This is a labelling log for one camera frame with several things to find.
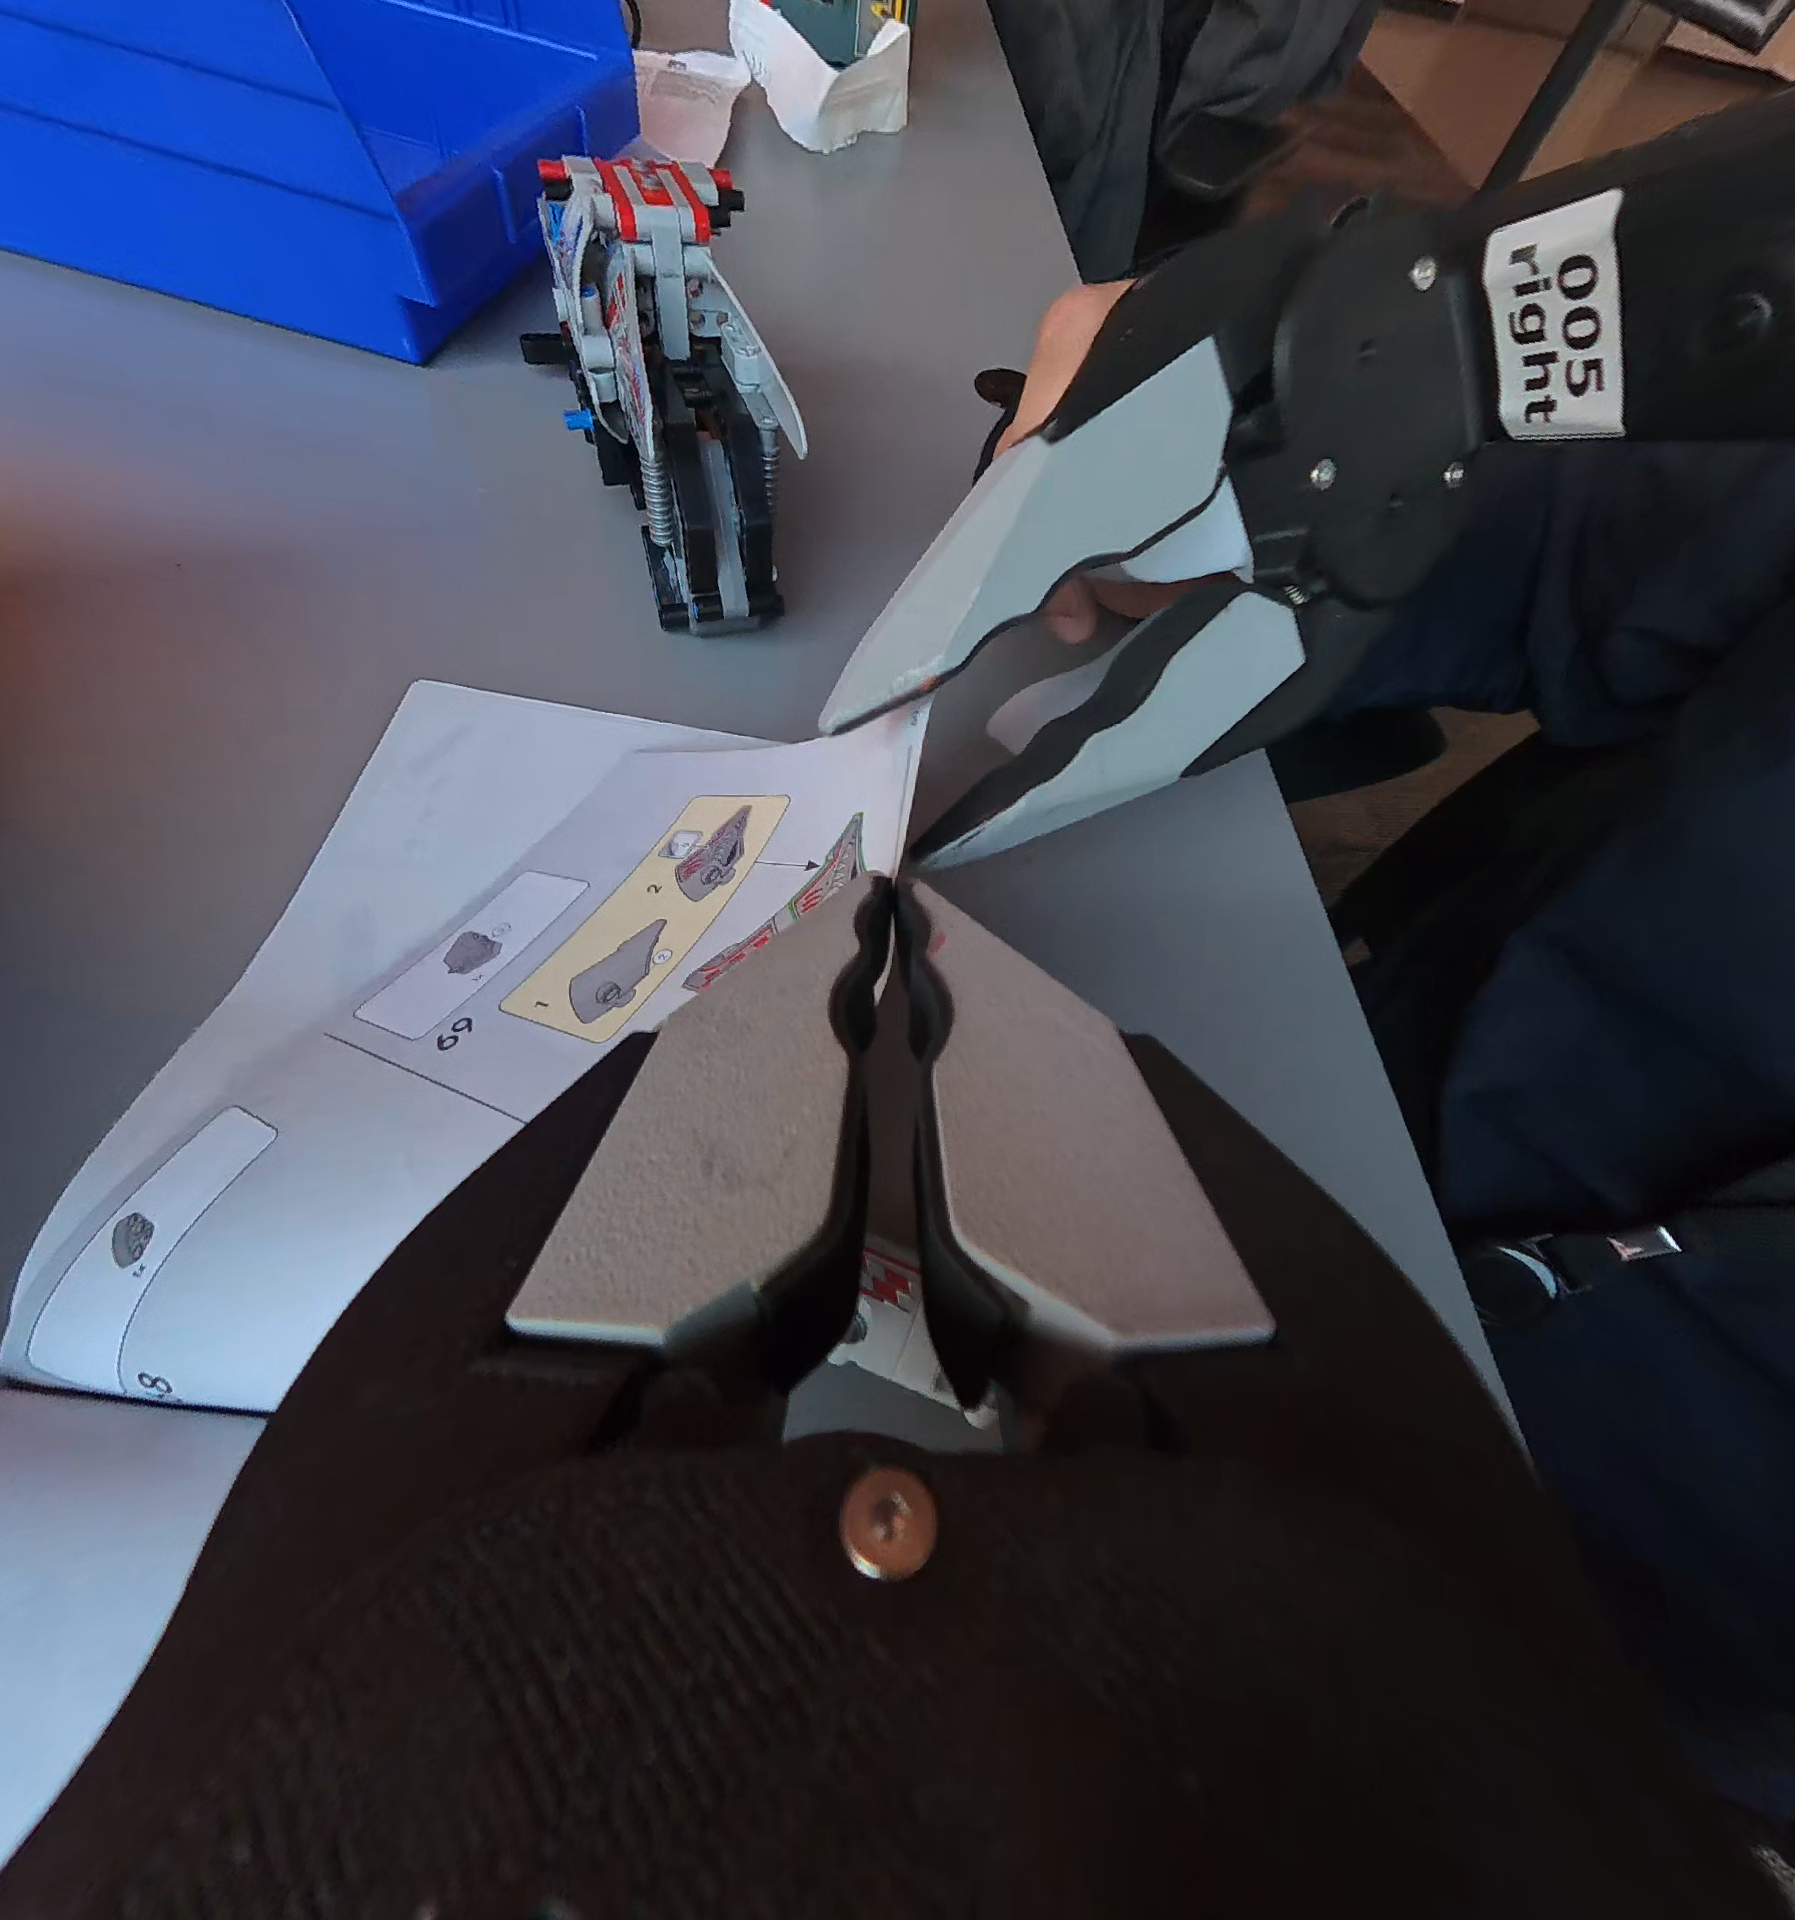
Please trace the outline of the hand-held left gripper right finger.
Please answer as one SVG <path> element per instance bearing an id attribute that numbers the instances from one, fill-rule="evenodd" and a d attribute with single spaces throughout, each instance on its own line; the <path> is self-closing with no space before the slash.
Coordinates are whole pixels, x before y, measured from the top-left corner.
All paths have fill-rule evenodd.
<path id="1" fill-rule="evenodd" d="M 930 887 L 896 898 L 917 1063 L 914 1223 L 959 1404 L 1049 1406 L 1275 1320 L 1122 1031 Z"/>

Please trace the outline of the person's right hand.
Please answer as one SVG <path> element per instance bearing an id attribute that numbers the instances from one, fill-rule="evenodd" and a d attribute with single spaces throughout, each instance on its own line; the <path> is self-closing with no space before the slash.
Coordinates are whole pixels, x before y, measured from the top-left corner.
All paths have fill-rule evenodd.
<path id="1" fill-rule="evenodd" d="M 1013 445 L 1022 445 L 1052 418 L 1101 325 L 1133 286 L 1135 278 L 1080 284 L 1049 305 L 1028 354 L 1028 370 L 1013 413 L 994 435 L 981 467 Z"/>

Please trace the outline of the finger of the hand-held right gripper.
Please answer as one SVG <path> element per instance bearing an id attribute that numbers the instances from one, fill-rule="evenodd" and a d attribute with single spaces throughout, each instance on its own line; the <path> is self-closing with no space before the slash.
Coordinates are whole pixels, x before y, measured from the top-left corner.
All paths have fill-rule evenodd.
<path id="1" fill-rule="evenodd" d="M 1008 699 L 985 728 L 1006 762 L 914 840 L 910 864 L 944 873 L 1172 786 L 1305 658 L 1288 596 L 1234 578 L 1184 594 Z"/>
<path id="2" fill-rule="evenodd" d="M 1219 347 L 1101 333 L 1053 413 L 1000 454 L 848 658 L 818 717 L 843 734 L 957 675 L 1066 578 L 1253 576 L 1226 472 Z"/>

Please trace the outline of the grey red lego model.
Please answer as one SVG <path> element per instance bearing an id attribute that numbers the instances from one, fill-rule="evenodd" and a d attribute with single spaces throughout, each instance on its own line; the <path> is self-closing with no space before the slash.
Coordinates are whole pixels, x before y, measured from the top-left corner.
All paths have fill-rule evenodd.
<path id="1" fill-rule="evenodd" d="M 661 625 L 724 636 L 780 619 L 777 467 L 809 440 L 711 249 L 744 193 L 696 161 L 559 155 L 539 174 L 556 325 L 519 350 L 572 378 L 565 423 L 640 514 Z"/>

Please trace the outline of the black metal rod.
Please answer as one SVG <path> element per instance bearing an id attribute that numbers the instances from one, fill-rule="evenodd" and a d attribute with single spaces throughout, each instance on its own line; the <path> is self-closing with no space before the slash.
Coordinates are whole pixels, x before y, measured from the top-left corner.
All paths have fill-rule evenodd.
<path id="1" fill-rule="evenodd" d="M 1545 137 L 1551 137 L 1582 89 L 1596 61 L 1635 16 L 1638 2 L 1585 2 L 1563 40 L 1556 61 L 1538 83 L 1533 97 L 1507 135 L 1507 141 L 1482 181 L 1482 190 L 1516 184 Z"/>

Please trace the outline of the blue plastic bin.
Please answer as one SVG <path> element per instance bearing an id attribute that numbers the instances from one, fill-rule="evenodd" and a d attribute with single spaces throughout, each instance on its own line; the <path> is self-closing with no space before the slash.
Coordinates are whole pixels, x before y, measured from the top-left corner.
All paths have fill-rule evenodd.
<path id="1" fill-rule="evenodd" d="M 0 2 L 0 252 L 420 365 L 632 62 L 616 2 Z"/>

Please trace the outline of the pale pink paper bag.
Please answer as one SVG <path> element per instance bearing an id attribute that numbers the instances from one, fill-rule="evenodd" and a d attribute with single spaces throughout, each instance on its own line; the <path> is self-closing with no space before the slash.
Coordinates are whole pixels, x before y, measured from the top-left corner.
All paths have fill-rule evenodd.
<path id="1" fill-rule="evenodd" d="M 722 53 L 632 54 L 640 134 L 629 152 L 647 161 L 717 167 L 729 140 L 736 99 L 753 85 L 742 59 Z"/>

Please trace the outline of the dark teal printed packet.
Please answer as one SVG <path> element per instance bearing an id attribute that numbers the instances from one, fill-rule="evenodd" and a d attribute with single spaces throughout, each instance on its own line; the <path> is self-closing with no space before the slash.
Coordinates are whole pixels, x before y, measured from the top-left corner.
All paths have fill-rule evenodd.
<path id="1" fill-rule="evenodd" d="M 830 66 L 843 68 L 871 54 L 886 28 L 910 26 L 912 2 L 802 2 L 770 4 Z"/>

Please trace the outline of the dark cloth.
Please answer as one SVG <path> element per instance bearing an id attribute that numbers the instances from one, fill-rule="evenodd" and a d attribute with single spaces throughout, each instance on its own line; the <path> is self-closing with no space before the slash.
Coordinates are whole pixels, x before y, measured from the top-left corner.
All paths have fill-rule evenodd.
<path id="1" fill-rule="evenodd" d="M 1128 275 L 1153 165 L 1199 114 L 1265 127 L 1341 85 L 1375 2 L 992 2 L 1083 282 Z"/>

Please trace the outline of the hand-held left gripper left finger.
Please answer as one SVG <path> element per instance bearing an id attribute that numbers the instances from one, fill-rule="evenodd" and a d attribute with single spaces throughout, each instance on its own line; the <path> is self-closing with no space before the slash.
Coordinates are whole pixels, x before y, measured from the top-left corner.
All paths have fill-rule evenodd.
<path id="1" fill-rule="evenodd" d="M 859 876 L 678 1008 L 508 1330 L 794 1388 L 856 1314 L 894 885 Z"/>

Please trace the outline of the white instruction booklet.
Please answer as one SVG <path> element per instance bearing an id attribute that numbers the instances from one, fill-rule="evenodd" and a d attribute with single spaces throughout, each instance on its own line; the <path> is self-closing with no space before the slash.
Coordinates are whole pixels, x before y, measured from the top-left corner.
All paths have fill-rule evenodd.
<path id="1" fill-rule="evenodd" d="M 243 977 L 54 1208 L 2 1375 L 272 1411 L 625 1034 L 896 873 L 929 713 L 761 744 L 414 683 Z"/>

